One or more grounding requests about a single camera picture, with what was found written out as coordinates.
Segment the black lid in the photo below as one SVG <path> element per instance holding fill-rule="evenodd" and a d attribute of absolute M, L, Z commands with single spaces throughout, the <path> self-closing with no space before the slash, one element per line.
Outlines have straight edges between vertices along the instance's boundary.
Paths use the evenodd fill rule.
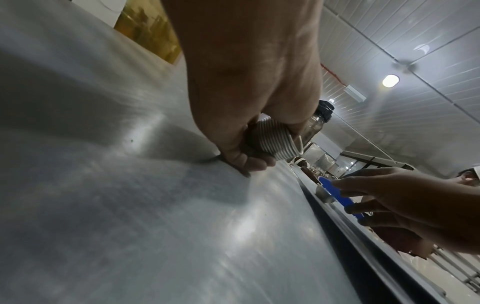
<path fill-rule="evenodd" d="M 316 108 L 315 114 L 322 116 L 325 122 L 328 122 L 332 118 L 332 113 L 334 112 L 335 107 L 333 104 L 326 100 L 319 100 L 318 106 Z"/>

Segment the ceiling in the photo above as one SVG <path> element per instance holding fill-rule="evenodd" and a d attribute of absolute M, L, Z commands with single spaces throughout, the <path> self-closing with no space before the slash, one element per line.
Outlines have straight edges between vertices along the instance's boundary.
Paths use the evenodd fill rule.
<path fill-rule="evenodd" d="M 335 100 L 323 132 L 347 151 L 442 177 L 480 163 L 480 1 L 325 0 L 322 63 Z M 381 85 L 388 74 L 398 85 Z"/>

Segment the blue object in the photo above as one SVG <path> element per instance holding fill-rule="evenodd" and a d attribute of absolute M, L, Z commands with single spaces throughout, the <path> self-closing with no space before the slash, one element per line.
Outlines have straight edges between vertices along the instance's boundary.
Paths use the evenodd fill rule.
<path fill-rule="evenodd" d="M 319 177 L 318 180 L 321 182 L 323 187 L 325 188 L 326 191 L 328 191 L 336 200 L 343 206 L 346 207 L 348 205 L 355 204 L 351 199 L 348 197 L 341 197 L 340 196 L 340 190 L 332 186 L 332 182 L 329 181 L 328 179 L 324 177 Z M 354 214 L 354 217 L 356 218 L 363 218 L 363 215 L 361 214 Z"/>

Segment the stainless steel table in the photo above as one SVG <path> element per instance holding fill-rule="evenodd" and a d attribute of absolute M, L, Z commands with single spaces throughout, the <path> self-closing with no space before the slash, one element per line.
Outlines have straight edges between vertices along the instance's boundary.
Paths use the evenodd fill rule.
<path fill-rule="evenodd" d="M 173 67 L 62 0 L 0 4 L 1 303 L 360 303 L 286 163 L 214 159 Z"/>

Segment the red wire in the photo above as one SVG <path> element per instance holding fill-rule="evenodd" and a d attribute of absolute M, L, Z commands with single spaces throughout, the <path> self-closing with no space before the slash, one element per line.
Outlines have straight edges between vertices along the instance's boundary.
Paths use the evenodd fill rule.
<path fill-rule="evenodd" d="M 330 73 L 333 77 L 335 77 L 335 79 L 337 79 L 338 82 L 340 82 L 342 86 L 347 87 L 346 84 L 344 84 L 344 83 L 340 80 L 340 78 L 339 78 L 334 72 L 330 71 L 330 70 L 329 70 L 326 66 L 324 66 L 322 63 L 321 63 L 320 65 L 321 65 L 321 67 L 324 68 L 328 73 Z"/>

